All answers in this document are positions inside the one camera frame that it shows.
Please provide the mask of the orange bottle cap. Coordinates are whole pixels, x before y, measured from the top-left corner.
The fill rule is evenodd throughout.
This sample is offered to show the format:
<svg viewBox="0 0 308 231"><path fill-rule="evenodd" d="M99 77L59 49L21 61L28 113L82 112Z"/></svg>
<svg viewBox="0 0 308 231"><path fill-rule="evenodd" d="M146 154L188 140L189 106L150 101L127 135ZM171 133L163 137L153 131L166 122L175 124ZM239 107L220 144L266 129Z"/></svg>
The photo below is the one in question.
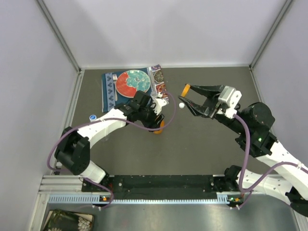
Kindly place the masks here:
<svg viewBox="0 0 308 231"><path fill-rule="evenodd" d="M186 84L185 85L185 87L184 87L184 89L183 89L183 91L181 93L181 97L185 97L188 94L188 92L190 90L190 87L191 87L190 84Z"/></svg>

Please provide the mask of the white bottle cap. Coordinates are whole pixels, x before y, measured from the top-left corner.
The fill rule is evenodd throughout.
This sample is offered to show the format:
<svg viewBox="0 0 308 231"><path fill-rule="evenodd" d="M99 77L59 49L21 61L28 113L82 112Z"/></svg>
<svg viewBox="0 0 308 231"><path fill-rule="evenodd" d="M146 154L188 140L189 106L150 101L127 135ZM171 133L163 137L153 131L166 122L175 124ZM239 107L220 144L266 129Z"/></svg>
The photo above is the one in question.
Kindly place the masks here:
<svg viewBox="0 0 308 231"><path fill-rule="evenodd" d="M179 108L184 108L185 107L185 104L184 103L179 103Z"/></svg>

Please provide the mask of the clear bottle orange base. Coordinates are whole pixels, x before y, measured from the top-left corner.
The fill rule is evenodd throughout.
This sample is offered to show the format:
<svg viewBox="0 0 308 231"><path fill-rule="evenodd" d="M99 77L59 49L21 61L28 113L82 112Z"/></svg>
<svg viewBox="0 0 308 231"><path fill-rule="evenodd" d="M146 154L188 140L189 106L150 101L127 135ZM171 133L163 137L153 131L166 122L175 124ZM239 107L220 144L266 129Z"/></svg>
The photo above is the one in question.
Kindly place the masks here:
<svg viewBox="0 0 308 231"><path fill-rule="evenodd" d="M159 92L155 98L158 98L158 97L164 98L163 93ZM156 122L156 125L158 126L158 128L160 128L160 129L154 131L154 134L162 133L162 131L163 131L162 127L165 125L164 118L165 118L165 116L162 114L162 112L159 115L156 115L155 122Z"/></svg>

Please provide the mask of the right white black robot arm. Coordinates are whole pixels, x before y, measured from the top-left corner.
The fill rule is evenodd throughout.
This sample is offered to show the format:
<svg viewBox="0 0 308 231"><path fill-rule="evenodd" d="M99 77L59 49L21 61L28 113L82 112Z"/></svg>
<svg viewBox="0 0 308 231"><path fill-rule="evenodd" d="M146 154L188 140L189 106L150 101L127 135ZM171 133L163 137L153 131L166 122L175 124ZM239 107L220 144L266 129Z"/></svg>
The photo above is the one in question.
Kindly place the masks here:
<svg viewBox="0 0 308 231"><path fill-rule="evenodd" d="M186 84L179 99L194 116L211 118L238 134L244 150L241 167L226 169L225 186L241 193L260 192L308 215L308 168L270 131L275 122L269 107L256 102L241 109L242 93L234 87Z"/></svg>

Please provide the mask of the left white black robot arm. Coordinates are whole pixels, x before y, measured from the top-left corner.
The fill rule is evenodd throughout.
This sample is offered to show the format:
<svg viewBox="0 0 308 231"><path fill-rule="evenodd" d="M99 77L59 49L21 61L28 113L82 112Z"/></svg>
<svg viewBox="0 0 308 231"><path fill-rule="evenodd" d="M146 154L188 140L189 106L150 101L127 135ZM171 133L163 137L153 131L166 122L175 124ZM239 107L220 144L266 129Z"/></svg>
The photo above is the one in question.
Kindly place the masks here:
<svg viewBox="0 0 308 231"><path fill-rule="evenodd" d="M164 122L162 108L167 104L168 100L162 94L152 98L139 90L126 103L116 105L94 121L79 128L67 127L56 146L54 157L73 175L91 180L97 190L104 191L109 186L110 175L91 161L91 148L113 131L136 121L150 132L159 131Z"/></svg>

